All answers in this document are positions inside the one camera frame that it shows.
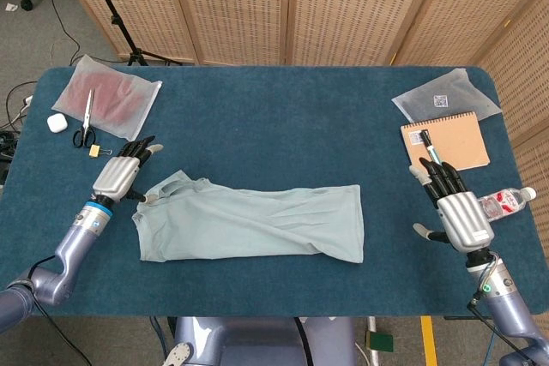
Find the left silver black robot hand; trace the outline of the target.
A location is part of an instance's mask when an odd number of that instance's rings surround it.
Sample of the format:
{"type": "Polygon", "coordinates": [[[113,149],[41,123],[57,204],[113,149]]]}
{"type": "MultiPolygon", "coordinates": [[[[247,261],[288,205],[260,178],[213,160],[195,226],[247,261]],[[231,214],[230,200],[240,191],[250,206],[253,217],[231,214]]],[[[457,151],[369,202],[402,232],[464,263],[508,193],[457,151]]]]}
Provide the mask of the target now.
{"type": "Polygon", "coordinates": [[[116,156],[107,161],[92,187],[91,201],[112,208],[123,199],[146,202],[147,197],[133,189],[137,174],[149,158],[163,150],[153,143],[154,135],[123,145],[116,156]]]}

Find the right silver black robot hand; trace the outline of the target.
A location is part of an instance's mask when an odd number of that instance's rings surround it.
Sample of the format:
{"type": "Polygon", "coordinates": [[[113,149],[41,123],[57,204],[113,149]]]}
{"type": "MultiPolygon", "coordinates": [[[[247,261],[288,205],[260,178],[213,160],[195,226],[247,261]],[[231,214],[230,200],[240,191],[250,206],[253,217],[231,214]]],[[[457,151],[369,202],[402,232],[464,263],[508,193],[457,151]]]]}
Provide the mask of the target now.
{"type": "Polygon", "coordinates": [[[410,173],[419,181],[443,224],[442,231],[431,231],[420,223],[413,229],[428,241],[449,243],[467,254],[489,247],[493,230],[477,197],[466,187],[458,171],[450,164],[437,164],[422,158],[426,168],[411,165],[410,173]]]}

